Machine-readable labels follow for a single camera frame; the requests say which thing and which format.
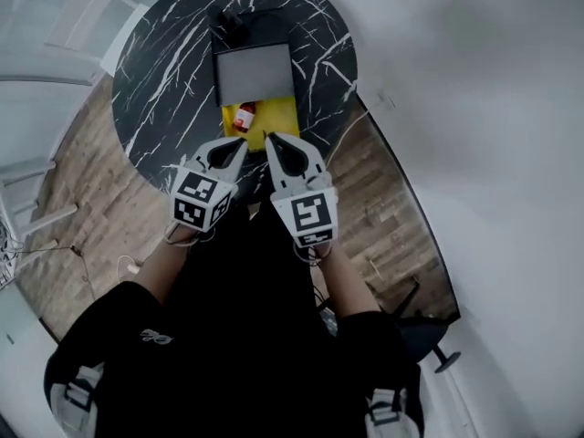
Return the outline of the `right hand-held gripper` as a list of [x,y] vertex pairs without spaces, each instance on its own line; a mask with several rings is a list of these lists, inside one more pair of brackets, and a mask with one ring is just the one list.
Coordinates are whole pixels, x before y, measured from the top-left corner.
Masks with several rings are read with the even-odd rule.
[[318,148],[297,136],[273,132],[266,137],[266,155],[275,189],[270,200],[294,243],[306,248],[335,240],[338,195]]

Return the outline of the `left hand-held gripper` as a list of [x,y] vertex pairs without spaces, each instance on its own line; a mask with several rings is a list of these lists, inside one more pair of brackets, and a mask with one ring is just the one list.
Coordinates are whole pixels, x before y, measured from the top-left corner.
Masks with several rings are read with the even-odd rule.
[[247,152],[247,140],[240,137],[202,144],[177,170],[171,191],[173,221],[209,232],[229,210]]

